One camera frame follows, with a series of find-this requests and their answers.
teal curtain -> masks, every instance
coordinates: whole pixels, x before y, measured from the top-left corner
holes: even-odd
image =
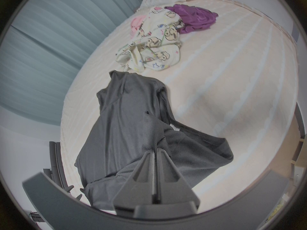
[[[29,0],[0,46],[0,105],[60,125],[85,61],[141,0]]]

striped bed sheet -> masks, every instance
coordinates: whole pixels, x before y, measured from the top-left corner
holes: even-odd
[[[180,35],[179,63],[140,74],[165,83],[179,122],[228,140],[233,162],[193,188],[203,212],[241,193],[274,158],[294,115],[298,63],[293,38],[263,13],[231,0],[183,4],[218,13],[216,23]],[[125,20],[98,46],[65,97],[60,142],[74,197],[82,188],[75,159],[99,117],[96,93],[108,86],[109,71],[122,71],[115,53],[130,39],[131,20],[147,12],[140,10]],[[85,197],[81,201],[89,204]]]

garment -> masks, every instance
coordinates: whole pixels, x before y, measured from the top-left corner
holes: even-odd
[[[100,117],[75,162],[91,206],[113,210],[116,193],[143,154],[156,147],[167,152],[191,187],[232,161],[226,139],[174,119],[162,82],[128,72],[110,76],[108,87],[97,93]]]
[[[140,26],[143,23],[143,20],[146,18],[146,15],[139,15],[137,17],[135,17],[132,21],[131,21],[131,38],[134,37],[135,33],[140,29]]]
[[[194,30],[205,30],[215,23],[217,13],[199,7],[188,6],[184,4],[175,4],[173,7],[165,7],[178,14],[184,26],[177,28],[179,33],[189,33]]]
[[[180,59],[179,33],[175,26],[181,19],[161,7],[152,8],[135,36],[116,54],[116,61],[126,69],[142,72],[145,67],[161,71]]]

pink clothing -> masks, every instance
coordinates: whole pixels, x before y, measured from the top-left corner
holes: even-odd
[[[146,15],[139,15],[131,21],[131,32],[130,32],[131,38],[135,35],[137,30],[140,28],[145,18],[146,18]]]

purple satin fabric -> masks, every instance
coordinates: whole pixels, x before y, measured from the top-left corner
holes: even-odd
[[[179,28],[179,33],[190,33],[195,30],[205,30],[215,23],[217,13],[198,7],[190,7],[184,4],[175,4],[173,7],[165,7],[178,14],[185,26]]]

